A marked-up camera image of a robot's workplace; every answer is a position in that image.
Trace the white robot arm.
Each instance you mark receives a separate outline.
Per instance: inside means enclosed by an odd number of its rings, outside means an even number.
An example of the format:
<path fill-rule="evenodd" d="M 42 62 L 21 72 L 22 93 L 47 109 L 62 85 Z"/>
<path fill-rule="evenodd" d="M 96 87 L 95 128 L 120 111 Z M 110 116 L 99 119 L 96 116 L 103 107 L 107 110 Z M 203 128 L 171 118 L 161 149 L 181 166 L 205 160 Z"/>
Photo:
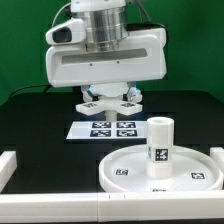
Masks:
<path fill-rule="evenodd" d="M 126 0 L 71 0 L 72 18 L 46 33 L 49 83 L 96 96 L 127 94 L 137 81 L 166 74 L 166 30 L 129 25 Z"/>

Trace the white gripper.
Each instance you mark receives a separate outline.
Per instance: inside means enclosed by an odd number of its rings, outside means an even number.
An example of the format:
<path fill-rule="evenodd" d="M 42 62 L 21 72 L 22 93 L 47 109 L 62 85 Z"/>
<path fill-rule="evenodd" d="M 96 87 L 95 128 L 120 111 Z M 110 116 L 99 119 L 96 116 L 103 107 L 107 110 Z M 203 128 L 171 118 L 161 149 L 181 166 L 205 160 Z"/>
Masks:
<path fill-rule="evenodd" d="M 166 31 L 155 28 L 131 31 L 114 51 L 90 53 L 83 44 L 52 46 L 46 53 L 47 78 L 54 87 L 82 86 L 84 102 L 97 100 L 85 85 L 128 82 L 123 100 L 141 102 L 133 81 L 165 76 L 165 45 Z"/>

